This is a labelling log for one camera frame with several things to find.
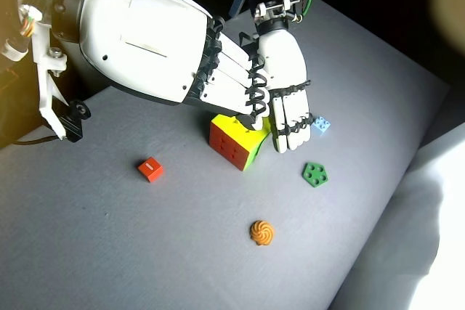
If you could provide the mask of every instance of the red toy block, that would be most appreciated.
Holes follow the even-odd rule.
[[[163,167],[152,157],[148,158],[138,169],[150,183],[163,173]]]

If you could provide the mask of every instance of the gray table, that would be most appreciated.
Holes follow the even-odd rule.
[[[80,142],[2,150],[0,309],[325,309],[446,87],[323,2],[310,14],[292,31],[332,126],[298,151],[268,141],[242,173],[208,146],[209,114],[113,88],[88,101]],[[226,33],[241,30],[248,14]],[[153,184],[136,169],[149,156]],[[329,183],[311,188],[307,161]],[[271,246],[249,239],[256,219]]]

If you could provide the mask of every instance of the blue lego brick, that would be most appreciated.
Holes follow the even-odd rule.
[[[316,127],[317,129],[319,129],[321,133],[323,133],[324,131],[329,129],[329,126],[331,126],[331,123],[327,121],[324,117],[319,116],[318,118],[315,119],[315,121],[313,121],[312,125]]]

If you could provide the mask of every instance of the red cube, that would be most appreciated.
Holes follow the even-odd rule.
[[[138,169],[150,183],[163,173],[163,167],[152,157],[148,158]]]

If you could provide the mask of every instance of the spiral-shaped object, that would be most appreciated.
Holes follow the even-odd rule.
[[[256,221],[250,227],[250,237],[257,245],[269,245],[275,230],[267,221]]]

